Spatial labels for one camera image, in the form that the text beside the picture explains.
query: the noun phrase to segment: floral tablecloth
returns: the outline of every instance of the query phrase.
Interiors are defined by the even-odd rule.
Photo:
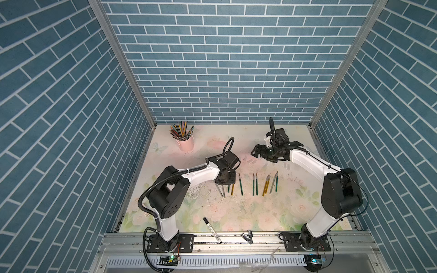
[[[276,126],[284,128],[290,141],[297,140],[317,154],[308,129],[304,125]],[[170,136],[168,125],[157,126],[147,152],[139,179],[135,185],[129,206],[119,232],[143,232],[148,226],[155,227],[153,217],[138,209],[137,202],[165,167],[177,169],[197,166],[205,158],[222,152],[231,136],[235,137],[232,152],[241,160],[237,174],[241,175],[243,195],[238,176],[233,195],[226,190],[220,196],[213,181],[190,187],[182,206],[176,213],[177,226],[181,232],[206,232],[203,222],[206,217],[216,231],[282,231],[300,230],[320,208],[322,184],[300,166],[291,162],[268,162],[254,158],[250,151],[256,144],[265,143],[268,125],[197,125],[194,132],[194,149],[184,153]],[[278,171],[278,189],[263,197],[262,191],[268,174]],[[252,196],[253,173],[258,173],[258,196]],[[333,230],[351,230],[345,219]]]

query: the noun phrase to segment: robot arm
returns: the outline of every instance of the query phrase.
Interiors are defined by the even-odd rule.
[[[256,145],[251,155],[261,156],[271,162],[292,161],[323,184],[322,207],[302,227],[302,246],[311,250],[317,247],[341,218],[363,204],[357,175],[350,168],[341,169],[312,155],[300,142],[289,142],[283,128],[275,129],[272,118],[270,129],[271,131],[266,134],[266,145]]]
[[[322,207],[303,225],[301,233],[302,246],[313,249],[341,218],[363,204],[358,178],[352,169],[341,169],[309,152],[295,149],[290,157],[323,184]]]
[[[233,142],[234,138],[232,137],[225,145],[223,153],[207,158],[206,164],[191,169],[166,167],[155,183],[140,196],[138,207],[155,218],[160,249],[172,251],[176,246],[179,230],[176,226],[175,213],[184,201],[189,187],[209,180],[223,185],[235,183],[235,170],[241,162],[230,151]],[[144,198],[149,199],[152,209],[143,206]]]

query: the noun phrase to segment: blue brick wall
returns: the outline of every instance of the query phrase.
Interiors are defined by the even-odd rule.
[[[308,123],[373,0],[108,1],[158,123]]]
[[[87,0],[0,2],[0,272],[88,270],[150,126]]]
[[[437,1],[389,0],[316,130],[393,272],[436,272]]]

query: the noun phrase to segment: yellow pencil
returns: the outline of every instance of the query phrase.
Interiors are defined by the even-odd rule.
[[[266,183],[264,184],[263,196],[267,192],[267,187],[269,186],[269,181],[270,181],[270,175],[268,175],[266,178]]]

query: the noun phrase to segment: pink pencil cup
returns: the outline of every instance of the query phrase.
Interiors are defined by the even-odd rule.
[[[176,139],[177,144],[179,145],[179,149],[183,152],[191,152],[194,148],[194,137],[190,136],[188,140],[180,141]]]

